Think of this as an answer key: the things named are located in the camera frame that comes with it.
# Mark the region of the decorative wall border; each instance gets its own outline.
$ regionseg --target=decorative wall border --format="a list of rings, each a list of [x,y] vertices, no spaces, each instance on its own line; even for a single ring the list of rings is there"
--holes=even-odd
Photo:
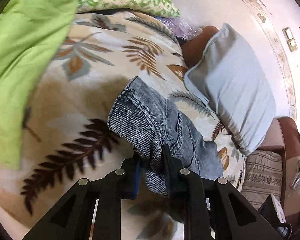
[[[286,88],[287,98],[289,103],[290,117],[296,121],[297,108],[296,108],[295,90],[294,90],[290,67],[287,61],[287,56],[284,52],[279,36],[275,31],[275,28],[272,25],[266,12],[263,10],[263,8],[261,7],[261,5],[258,3],[257,0],[242,0],[242,1],[250,9],[251,13],[253,14],[257,22],[260,24],[264,34],[266,35],[266,37],[270,42],[273,52],[277,58],[277,62],[280,66],[280,70],[284,80],[284,85]]]

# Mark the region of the striped cushion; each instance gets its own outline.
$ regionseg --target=striped cushion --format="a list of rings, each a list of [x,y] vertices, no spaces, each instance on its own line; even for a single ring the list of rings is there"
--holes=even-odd
[[[282,187],[282,160],[277,153],[254,151],[246,160],[241,194],[258,209],[269,194],[279,201]]]

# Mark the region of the fern leaf pattern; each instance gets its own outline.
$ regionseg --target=fern leaf pattern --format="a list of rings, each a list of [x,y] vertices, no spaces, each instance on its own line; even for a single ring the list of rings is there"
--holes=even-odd
[[[225,126],[221,121],[219,121],[214,131],[212,132],[212,136],[211,136],[212,141],[214,141],[217,138],[217,136],[221,134],[224,130],[225,130]]]
[[[177,57],[182,57],[179,53],[177,53],[177,52],[173,52],[173,53],[171,53],[173,56],[177,56]]]
[[[34,173],[24,180],[21,195],[25,196],[24,204],[28,212],[32,215],[32,203],[37,195],[46,189],[50,184],[54,187],[55,175],[60,183],[63,181],[63,170],[70,180],[73,180],[75,174],[75,164],[84,173],[83,159],[87,157],[90,166],[95,169],[95,153],[98,152],[100,160],[103,158],[103,149],[111,152],[110,141],[118,144],[116,135],[109,130],[106,122],[100,119],[90,120],[92,124],[85,125],[87,131],[81,132],[82,137],[74,140],[72,143],[64,143],[66,150],[58,150],[57,155],[47,155],[47,161],[40,163],[39,168],[34,169]]]
[[[118,32],[125,32],[126,31],[126,26],[125,25],[113,24],[113,23],[111,23],[108,16],[101,15],[101,14],[93,14],[92,17],[91,17],[91,22],[77,21],[75,23],[78,24],[78,25],[98,27],[100,29],[105,29],[105,30],[112,30],[112,31],[118,31]]]
[[[178,40],[174,36],[173,32],[164,24],[159,24],[155,22],[149,22],[145,21],[139,17],[129,17],[126,20],[131,21],[131,22],[137,22],[137,23],[142,23],[145,26],[151,27],[151,29],[155,29],[159,31],[159,34],[164,34],[165,36],[168,36],[170,39],[172,39],[176,44],[179,44]]]
[[[106,65],[114,66],[111,62],[96,54],[96,52],[113,52],[112,50],[84,42],[86,39],[95,34],[97,33],[89,34],[80,41],[74,41],[70,38],[66,38],[64,45],[70,46],[67,48],[61,48],[57,51],[54,59],[66,59],[66,61],[62,64],[62,67],[66,72],[69,81],[88,74],[91,68],[89,61],[102,62]]]
[[[228,175],[226,176],[226,179],[233,185],[235,183],[235,176],[234,175]]]
[[[167,65],[167,67],[180,79],[183,81],[184,74],[188,71],[188,68],[179,65]]]
[[[163,50],[152,41],[140,37],[133,37],[129,42],[133,43],[130,46],[123,46],[123,52],[127,52],[127,57],[130,57],[130,62],[136,62],[141,70],[146,70],[147,74],[155,74],[157,77],[165,80],[158,72],[156,67],[156,57],[161,55]]]
[[[238,189],[239,186],[240,186],[240,183],[241,183],[241,181],[242,181],[242,176],[243,176],[243,170],[240,170],[240,176],[239,176],[239,178],[238,178],[237,185],[235,186],[236,189]]]
[[[239,150],[236,147],[234,147],[232,149],[231,157],[235,157],[235,159],[237,160],[237,162],[239,161],[240,152],[239,152]]]
[[[195,95],[189,92],[185,92],[185,91],[172,92],[169,95],[169,99],[173,102],[183,101],[188,105],[194,107],[194,109],[197,110],[199,113],[205,114],[207,116],[212,116],[211,111],[205,106],[205,104],[202,103],[202,101],[198,97],[196,97]]]
[[[225,171],[228,166],[229,166],[229,162],[230,162],[230,157],[228,155],[228,150],[226,147],[223,147],[219,152],[218,152],[218,156],[219,159],[221,161],[223,170]]]

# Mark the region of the light blue pillow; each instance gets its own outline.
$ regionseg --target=light blue pillow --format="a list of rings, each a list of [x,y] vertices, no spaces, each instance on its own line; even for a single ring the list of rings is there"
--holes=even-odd
[[[229,24],[209,40],[184,83],[220,116],[243,154],[257,149],[276,113],[274,96],[253,49]]]

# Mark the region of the floral bedspread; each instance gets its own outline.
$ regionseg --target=floral bedspread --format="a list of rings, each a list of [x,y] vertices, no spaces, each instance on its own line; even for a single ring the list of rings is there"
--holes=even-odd
[[[218,117],[183,85],[181,48],[162,23],[131,12],[76,15],[71,31],[42,76],[24,119],[21,170],[0,166],[0,205],[31,228],[80,178],[103,178],[133,154],[106,126],[129,79],[140,76],[173,100],[213,140],[226,177],[238,190],[244,158]],[[183,239],[167,199],[141,185],[122,200],[122,239]]]

